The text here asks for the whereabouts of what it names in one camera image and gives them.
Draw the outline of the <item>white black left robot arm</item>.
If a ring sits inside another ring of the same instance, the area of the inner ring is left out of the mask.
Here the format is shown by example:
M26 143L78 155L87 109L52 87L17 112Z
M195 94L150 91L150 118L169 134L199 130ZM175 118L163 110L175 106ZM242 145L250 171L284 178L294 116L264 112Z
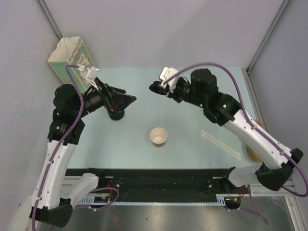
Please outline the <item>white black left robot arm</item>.
M30 217L34 221L62 228L80 200L93 190L99 193L106 188L103 171L89 168L66 192L61 191L70 158L85 127L82 118L104 107L112 120L120 120L137 99L98 79L95 83L98 87L91 86L85 93L72 84L63 84L55 91L46 159L32 196Z

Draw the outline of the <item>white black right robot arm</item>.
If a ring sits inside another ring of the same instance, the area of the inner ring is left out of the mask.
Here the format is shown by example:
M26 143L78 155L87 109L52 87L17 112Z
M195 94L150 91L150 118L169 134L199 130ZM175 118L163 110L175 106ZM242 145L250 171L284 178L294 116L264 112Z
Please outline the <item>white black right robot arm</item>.
M233 193L241 186L254 183L272 191L283 188L303 152L279 143L248 115L240 102L220 92L217 78L209 69L192 71L190 82L177 73L174 68L164 67L159 80L149 89L178 103L184 101L202 108L209 121L235 134L262 160L257 165L230 168L222 181L223 190Z

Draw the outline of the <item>brown paper coffee cup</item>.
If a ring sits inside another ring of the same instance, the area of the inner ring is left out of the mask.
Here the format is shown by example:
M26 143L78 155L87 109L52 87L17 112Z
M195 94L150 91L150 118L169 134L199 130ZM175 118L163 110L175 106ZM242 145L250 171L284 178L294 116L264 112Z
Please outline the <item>brown paper coffee cup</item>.
M168 133L164 128L154 128L150 132L150 140L155 147L163 147L167 138Z

